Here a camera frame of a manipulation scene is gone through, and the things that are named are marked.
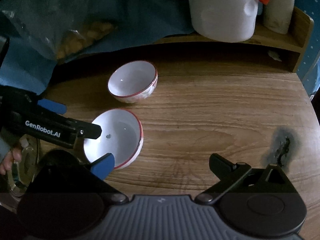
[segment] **plastic bag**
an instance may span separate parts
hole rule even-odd
[[[0,10],[43,57],[63,59],[114,29],[90,15],[90,0],[2,0]]]

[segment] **wooden shelf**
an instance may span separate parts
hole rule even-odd
[[[284,61],[292,72],[296,72],[309,42],[314,25],[313,19],[295,7],[289,32],[287,34],[275,33],[264,27],[261,22],[261,18],[258,18],[253,36],[247,41],[242,41],[240,43],[262,45],[286,50],[287,53],[285,54]],[[153,44],[203,41],[216,42],[194,32],[188,35],[167,36]]]

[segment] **black device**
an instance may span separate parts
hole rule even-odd
[[[9,38],[0,36],[0,66],[9,47]],[[29,134],[41,140],[73,148],[77,137],[97,139],[101,127],[65,118],[38,105],[41,96],[10,86],[0,85],[0,129],[17,135]]]
[[[21,199],[27,239],[301,239],[307,209],[276,164],[253,169],[218,154],[218,183],[189,195],[129,198],[73,163],[45,166]]]

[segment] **bowl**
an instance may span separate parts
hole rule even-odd
[[[90,163],[112,153],[115,169],[123,169],[137,158],[143,144],[143,131],[134,113],[122,108],[111,109],[92,123],[100,125],[102,133],[98,139],[84,140],[84,153]]]
[[[117,100],[135,103],[155,90],[158,72],[153,64],[143,60],[129,62],[118,68],[108,81],[108,90]]]

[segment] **table surface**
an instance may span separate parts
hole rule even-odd
[[[59,66],[46,97],[66,104],[65,116],[88,122],[114,107],[139,117],[144,131],[140,155],[106,179],[127,195],[194,197],[218,181],[209,170],[212,153],[264,168],[280,145],[277,131],[290,133],[292,160],[285,171],[308,208],[300,234],[320,237],[320,128],[298,76],[268,57],[239,60],[236,52],[223,57],[218,47],[215,53],[201,45],[174,48],[145,46]],[[107,80],[117,67],[135,59],[155,64],[158,85],[140,103],[120,103],[108,94]],[[43,144],[45,151],[52,147]],[[79,140],[75,155],[82,158],[82,151]]]

